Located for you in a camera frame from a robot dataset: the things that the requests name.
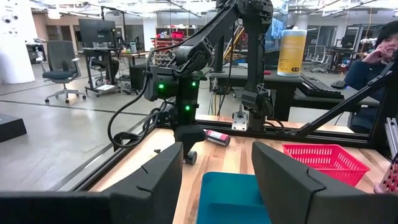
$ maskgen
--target dark hair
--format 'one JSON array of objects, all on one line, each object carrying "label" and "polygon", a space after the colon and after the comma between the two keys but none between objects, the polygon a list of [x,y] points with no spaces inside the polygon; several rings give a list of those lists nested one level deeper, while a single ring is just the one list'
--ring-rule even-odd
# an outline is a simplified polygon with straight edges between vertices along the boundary
[{"label": "dark hair", "polygon": [[389,22],[380,29],[380,34],[379,37],[377,37],[374,47],[377,48],[383,40],[394,34],[398,34],[398,21]]}]

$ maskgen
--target metal bracket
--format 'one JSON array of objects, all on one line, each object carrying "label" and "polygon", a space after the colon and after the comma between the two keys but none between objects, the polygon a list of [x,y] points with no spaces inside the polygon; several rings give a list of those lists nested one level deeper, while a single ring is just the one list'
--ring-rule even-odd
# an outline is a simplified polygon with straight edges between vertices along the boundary
[{"label": "metal bracket", "polygon": [[239,105],[239,111],[232,114],[232,129],[237,131],[248,130],[249,115],[243,112],[242,105]]}]

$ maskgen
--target gray office chair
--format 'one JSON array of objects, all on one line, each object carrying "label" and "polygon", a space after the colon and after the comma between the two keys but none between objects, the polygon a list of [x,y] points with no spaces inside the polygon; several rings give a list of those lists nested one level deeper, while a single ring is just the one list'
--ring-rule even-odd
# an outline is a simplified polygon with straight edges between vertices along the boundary
[{"label": "gray office chair", "polygon": [[75,53],[73,51],[72,41],[64,41],[64,40],[51,40],[47,42],[47,61],[49,63],[50,71],[47,72],[44,69],[43,64],[43,78],[47,78],[46,81],[52,81],[54,83],[59,83],[63,85],[63,90],[58,91],[48,97],[45,98],[45,102],[50,102],[49,98],[55,96],[58,99],[60,95],[65,95],[65,103],[69,103],[68,96],[69,94],[76,94],[77,97],[79,95],[83,96],[83,99],[86,99],[86,95],[84,93],[79,92],[78,90],[68,90],[66,85],[81,77],[80,67],[79,67],[79,58],[75,58]]},{"label": "gray office chair", "polygon": [[329,73],[327,68],[331,60],[331,55],[326,54],[325,46],[316,46],[315,47],[315,57],[311,61],[312,68],[311,72],[322,72]]}]

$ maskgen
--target black box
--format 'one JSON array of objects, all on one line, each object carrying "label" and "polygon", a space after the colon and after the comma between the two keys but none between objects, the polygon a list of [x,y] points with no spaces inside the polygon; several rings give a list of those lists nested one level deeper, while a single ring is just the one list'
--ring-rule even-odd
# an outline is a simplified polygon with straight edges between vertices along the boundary
[{"label": "black box", "polygon": [[130,67],[130,81],[133,90],[142,90],[144,87],[144,71],[146,64],[135,65]]},{"label": "black box", "polygon": [[0,142],[4,142],[26,134],[22,118],[0,114]]}]

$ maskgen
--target spray can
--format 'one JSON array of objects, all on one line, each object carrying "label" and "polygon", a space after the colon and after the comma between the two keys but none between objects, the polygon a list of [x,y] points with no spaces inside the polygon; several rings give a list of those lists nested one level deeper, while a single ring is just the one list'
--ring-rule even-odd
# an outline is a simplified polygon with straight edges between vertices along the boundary
[{"label": "spray can", "polygon": [[212,130],[205,130],[206,140],[217,143],[222,146],[228,146],[231,142],[231,136],[223,133],[218,133]]}]

